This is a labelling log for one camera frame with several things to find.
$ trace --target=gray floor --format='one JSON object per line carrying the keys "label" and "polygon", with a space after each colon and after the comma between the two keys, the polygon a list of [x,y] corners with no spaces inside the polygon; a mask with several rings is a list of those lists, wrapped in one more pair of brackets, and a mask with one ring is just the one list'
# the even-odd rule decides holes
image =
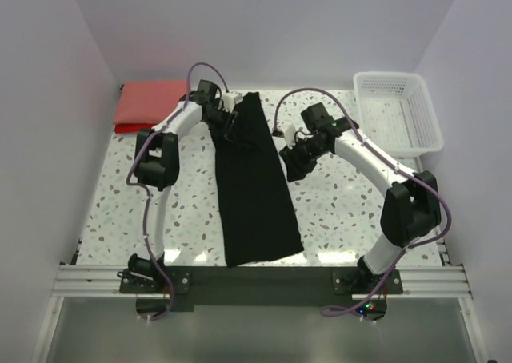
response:
{"label": "gray floor", "polygon": [[150,325],[131,299],[67,300],[49,362],[472,363],[456,300],[395,300],[377,326],[318,309],[198,307]]}

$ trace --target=plastic basket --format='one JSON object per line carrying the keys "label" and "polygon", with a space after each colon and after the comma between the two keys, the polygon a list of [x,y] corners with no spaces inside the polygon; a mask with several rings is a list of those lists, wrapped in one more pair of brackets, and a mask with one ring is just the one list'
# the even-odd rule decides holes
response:
{"label": "plastic basket", "polygon": [[442,148],[438,119],[422,77],[357,73],[354,88],[361,129],[389,155],[412,158]]}

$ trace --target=black cloth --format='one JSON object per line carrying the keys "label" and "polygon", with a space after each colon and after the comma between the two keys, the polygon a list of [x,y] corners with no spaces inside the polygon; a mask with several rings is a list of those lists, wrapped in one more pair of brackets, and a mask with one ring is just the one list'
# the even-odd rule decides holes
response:
{"label": "black cloth", "polygon": [[234,267],[300,253],[294,206],[259,93],[248,93],[235,111],[233,142],[210,131],[226,263]]}

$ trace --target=patterned table surface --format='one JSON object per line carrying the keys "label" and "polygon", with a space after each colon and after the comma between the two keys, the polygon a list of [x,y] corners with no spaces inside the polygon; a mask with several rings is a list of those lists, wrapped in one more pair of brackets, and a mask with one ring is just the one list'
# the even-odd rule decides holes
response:
{"label": "patterned table surface", "polygon": [[[275,106],[286,91],[259,90],[269,126]],[[355,117],[354,92],[332,93]],[[280,126],[293,122],[296,127],[303,127],[300,112],[316,102],[323,102],[335,118],[342,116],[328,98],[302,92],[283,104]],[[284,146],[281,138],[275,138],[274,142],[278,150]],[[134,143],[133,134],[112,134],[82,231],[79,265],[125,265],[142,245],[145,195],[141,189],[125,184],[133,161]],[[205,124],[196,125],[180,141],[180,151],[180,175],[167,202],[164,225],[166,260],[175,265],[226,265],[214,179],[214,145]],[[419,167],[415,159],[402,162],[415,169]],[[325,155],[313,173],[302,181],[290,183],[289,187],[305,251],[279,261],[251,265],[355,265],[359,256],[377,240],[383,197],[348,162]],[[158,199],[152,203],[150,220],[157,205]],[[414,249],[399,265],[441,265],[438,247],[430,244]]]}

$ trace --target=laundry basket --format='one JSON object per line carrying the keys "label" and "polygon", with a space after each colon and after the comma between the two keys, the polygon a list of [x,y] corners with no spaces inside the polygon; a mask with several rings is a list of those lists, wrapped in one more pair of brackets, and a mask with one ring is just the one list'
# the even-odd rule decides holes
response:
{"label": "laundry basket", "polygon": [[422,77],[357,73],[354,88],[361,129],[389,155],[413,158],[442,148],[438,119]]}

